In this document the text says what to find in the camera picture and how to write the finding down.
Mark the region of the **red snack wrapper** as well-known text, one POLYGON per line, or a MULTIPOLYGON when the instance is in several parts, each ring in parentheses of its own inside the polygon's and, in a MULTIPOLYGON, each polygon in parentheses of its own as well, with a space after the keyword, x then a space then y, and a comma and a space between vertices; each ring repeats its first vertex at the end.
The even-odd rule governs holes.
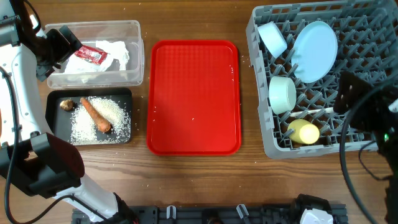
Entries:
POLYGON ((105 51, 87 45, 83 45, 79 50, 77 50, 75 55, 95 65, 101 65, 108 56, 105 51))

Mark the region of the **white plastic spoon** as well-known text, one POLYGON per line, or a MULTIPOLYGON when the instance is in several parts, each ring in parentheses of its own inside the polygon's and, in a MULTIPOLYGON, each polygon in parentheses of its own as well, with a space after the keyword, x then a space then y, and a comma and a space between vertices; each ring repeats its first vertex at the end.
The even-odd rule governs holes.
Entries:
POLYGON ((332 113, 333 108, 329 107, 329 108, 316 109, 316 110, 305 110, 305 111, 293 112, 290 114, 290 117, 296 118, 299 116, 306 116, 308 114, 315 114, 315 113, 322 112, 322 111, 324 111, 325 113, 332 113))

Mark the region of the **white tissue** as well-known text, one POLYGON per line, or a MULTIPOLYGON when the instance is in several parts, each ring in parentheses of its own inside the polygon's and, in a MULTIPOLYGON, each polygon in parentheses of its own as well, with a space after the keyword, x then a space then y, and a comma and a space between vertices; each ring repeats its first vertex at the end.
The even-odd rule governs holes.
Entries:
POLYGON ((119 63, 119 70, 126 70, 129 61, 129 52, 123 41, 109 42, 100 40, 95 42, 94 48, 105 51, 108 56, 101 65, 95 65, 83 60, 73 54, 65 67, 65 73, 93 73, 107 71, 116 60, 119 63))

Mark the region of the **brown food scrap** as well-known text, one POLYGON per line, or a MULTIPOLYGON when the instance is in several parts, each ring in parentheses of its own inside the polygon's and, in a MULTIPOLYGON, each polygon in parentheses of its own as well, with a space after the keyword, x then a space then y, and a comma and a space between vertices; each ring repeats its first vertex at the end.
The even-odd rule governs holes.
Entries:
POLYGON ((75 107, 75 102, 71 99, 63 100, 60 103, 60 108, 63 109, 64 111, 71 111, 75 107))

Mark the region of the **yellow plastic cup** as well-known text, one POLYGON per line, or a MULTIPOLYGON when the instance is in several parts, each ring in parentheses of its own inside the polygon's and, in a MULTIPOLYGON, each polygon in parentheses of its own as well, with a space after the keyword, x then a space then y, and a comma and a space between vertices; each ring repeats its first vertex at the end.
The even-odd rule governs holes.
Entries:
POLYGON ((288 125, 287 129, 293 131, 289 138, 300 144, 313 144, 320 137, 320 130, 304 119, 295 119, 288 125))

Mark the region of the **light blue plate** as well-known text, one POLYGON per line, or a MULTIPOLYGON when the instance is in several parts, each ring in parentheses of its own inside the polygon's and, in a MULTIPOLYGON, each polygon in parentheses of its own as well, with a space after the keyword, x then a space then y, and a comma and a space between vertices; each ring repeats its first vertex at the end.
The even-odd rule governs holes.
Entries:
POLYGON ((304 83, 313 83, 323 78, 336 60, 336 34, 325 22, 311 22, 299 33, 293 50, 291 64, 297 65, 294 75, 304 83))

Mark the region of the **mint green bowl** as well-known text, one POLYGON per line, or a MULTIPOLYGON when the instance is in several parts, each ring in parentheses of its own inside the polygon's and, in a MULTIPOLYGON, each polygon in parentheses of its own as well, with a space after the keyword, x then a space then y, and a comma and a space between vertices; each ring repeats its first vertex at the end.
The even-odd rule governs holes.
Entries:
POLYGON ((274 76, 269 85, 269 101, 273 113, 292 111, 297 100, 296 88, 291 78, 274 76))

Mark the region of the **white rice pile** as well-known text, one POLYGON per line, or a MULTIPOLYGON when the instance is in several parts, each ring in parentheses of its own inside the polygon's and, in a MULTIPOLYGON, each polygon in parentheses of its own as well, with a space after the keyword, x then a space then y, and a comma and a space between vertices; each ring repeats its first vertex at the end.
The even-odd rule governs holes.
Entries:
POLYGON ((126 103, 110 98, 89 96, 86 99, 93 107, 111 123, 111 130, 102 133, 86 109, 79 102, 72 112, 72 133, 69 142, 75 146, 92 144, 122 144, 131 138, 131 116, 126 103))

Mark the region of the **orange carrot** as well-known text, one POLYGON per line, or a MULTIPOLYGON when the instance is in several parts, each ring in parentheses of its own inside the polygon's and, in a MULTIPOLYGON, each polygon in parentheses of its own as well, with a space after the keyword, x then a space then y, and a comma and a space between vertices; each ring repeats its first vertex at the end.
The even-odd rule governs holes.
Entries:
POLYGON ((87 113, 90 115, 99 131, 101 131, 102 133, 107 133, 111 130, 111 123, 102 115, 100 115, 86 98, 80 98, 80 103, 86 109, 87 113))

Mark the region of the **light blue bowl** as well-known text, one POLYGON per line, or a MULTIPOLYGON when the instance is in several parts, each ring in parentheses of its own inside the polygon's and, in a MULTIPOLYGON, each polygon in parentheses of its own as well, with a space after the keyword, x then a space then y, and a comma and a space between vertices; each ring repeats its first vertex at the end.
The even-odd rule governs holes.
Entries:
POLYGON ((259 26, 258 32, 267 50, 274 58, 281 56, 287 49, 287 43, 274 22, 259 26))

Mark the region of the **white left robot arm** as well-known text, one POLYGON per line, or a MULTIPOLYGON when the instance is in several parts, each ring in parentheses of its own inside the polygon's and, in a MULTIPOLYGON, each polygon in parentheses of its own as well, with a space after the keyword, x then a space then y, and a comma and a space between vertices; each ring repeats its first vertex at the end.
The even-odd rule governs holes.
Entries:
POLYGON ((69 203, 93 223, 139 222, 125 201, 85 173, 77 148, 53 135, 42 109, 38 82, 81 46, 67 26, 43 33, 30 2, 1 2, 1 175, 10 222, 11 187, 69 203))

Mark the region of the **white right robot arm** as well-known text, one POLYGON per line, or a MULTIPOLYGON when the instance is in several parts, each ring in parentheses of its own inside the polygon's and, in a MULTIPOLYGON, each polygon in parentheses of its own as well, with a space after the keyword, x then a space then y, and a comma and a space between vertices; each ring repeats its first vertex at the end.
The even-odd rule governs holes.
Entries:
POLYGON ((334 106, 332 114, 323 113, 320 117, 311 115, 309 121, 320 129, 316 145, 319 150, 326 146, 336 149, 336 153, 321 157, 308 157, 294 162, 292 180, 280 183, 289 197, 295 194, 329 195, 348 203, 360 201, 374 219, 381 217, 385 208, 382 204, 382 188, 385 180, 387 159, 376 152, 365 155, 365 161, 376 175, 372 176, 354 156, 366 148, 380 149, 380 141, 390 142, 397 126, 394 119, 381 115, 385 109, 381 105, 383 97, 379 92, 370 96, 358 109, 353 106, 375 87, 360 74, 346 71, 326 75, 319 81, 300 83, 299 89, 308 99, 322 93, 324 100, 309 103, 311 109, 325 109, 334 106))

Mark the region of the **clear plastic waste bin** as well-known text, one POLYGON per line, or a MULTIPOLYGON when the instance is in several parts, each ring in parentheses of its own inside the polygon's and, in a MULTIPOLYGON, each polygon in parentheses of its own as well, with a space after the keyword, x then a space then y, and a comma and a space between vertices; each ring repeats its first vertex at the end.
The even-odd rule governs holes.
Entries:
POLYGON ((47 79, 53 89, 94 88, 99 86, 138 86, 144 79, 145 56, 141 25, 136 20, 94 21, 48 24, 45 31, 67 26, 83 45, 95 46, 96 41, 123 41, 129 52, 126 70, 119 70, 116 60, 105 72, 65 73, 68 60, 47 79))

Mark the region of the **black waste tray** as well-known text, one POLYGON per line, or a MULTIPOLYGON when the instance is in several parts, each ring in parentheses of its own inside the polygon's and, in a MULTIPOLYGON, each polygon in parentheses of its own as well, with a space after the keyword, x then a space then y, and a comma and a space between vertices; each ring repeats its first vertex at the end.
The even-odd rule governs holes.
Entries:
POLYGON ((47 97, 46 120, 54 135, 66 142, 72 133, 71 117, 72 112, 78 106, 80 98, 84 97, 103 97, 114 101, 127 104, 127 108, 132 111, 132 93, 128 88, 100 88, 100 89, 80 89, 80 90, 57 90, 51 92, 47 97), (60 108, 63 100, 71 99, 75 102, 75 107, 71 111, 64 111, 60 108))

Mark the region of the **gray dishwasher rack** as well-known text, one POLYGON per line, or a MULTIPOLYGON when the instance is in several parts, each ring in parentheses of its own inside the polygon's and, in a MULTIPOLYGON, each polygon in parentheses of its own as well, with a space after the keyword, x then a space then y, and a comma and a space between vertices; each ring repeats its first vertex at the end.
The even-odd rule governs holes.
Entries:
POLYGON ((257 110, 264 152, 272 159, 321 156, 336 152, 331 146, 319 150, 317 142, 294 142, 289 138, 293 131, 287 129, 295 119, 309 121, 309 116, 320 117, 325 112, 296 118, 290 117, 291 113, 314 110, 309 108, 309 103, 331 101, 330 97, 324 99, 322 93, 308 99, 299 89, 303 82, 294 75, 297 65, 291 64, 296 38, 305 26, 315 21, 327 23, 337 38, 336 60, 326 75, 342 71, 357 73, 363 80, 375 84, 397 73, 397 4, 394 1, 329 1, 255 7, 246 27, 246 38, 249 59, 256 76, 259 96, 257 110), (269 22, 276 24, 287 43, 287 49, 277 58, 267 50, 258 32, 259 26, 269 22), (293 80, 297 101, 292 111, 273 113, 269 85, 274 76, 293 80))

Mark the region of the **red serving tray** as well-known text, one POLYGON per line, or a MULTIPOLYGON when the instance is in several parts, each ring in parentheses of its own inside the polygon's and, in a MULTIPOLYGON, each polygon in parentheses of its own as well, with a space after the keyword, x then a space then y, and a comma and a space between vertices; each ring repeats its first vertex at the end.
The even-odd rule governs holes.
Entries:
POLYGON ((228 40, 161 40, 151 52, 147 147, 228 156, 241 147, 238 50, 228 40))

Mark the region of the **black mounting rail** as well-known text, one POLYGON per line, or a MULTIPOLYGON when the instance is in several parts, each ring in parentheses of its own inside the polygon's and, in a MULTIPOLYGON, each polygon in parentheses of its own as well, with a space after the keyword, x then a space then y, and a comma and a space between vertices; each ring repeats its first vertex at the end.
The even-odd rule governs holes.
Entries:
MULTIPOLYGON (((172 223, 167 218, 165 208, 151 207, 131 207, 133 212, 139 217, 139 222, 143 224, 163 224, 172 223)), ((346 205, 334 204, 331 206, 333 222, 338 224, 348 224, 346 205)), ((263 223, 291 223, 289 220, 288 205, 270 205, 260 207, 248 207, 249 221, 253 224, 263 223)), ((243 223, 243 219, 238 215, 235 207, 179 207, 174 223, 208 223, 211 217, 218 217, 223 223, 243 223)))

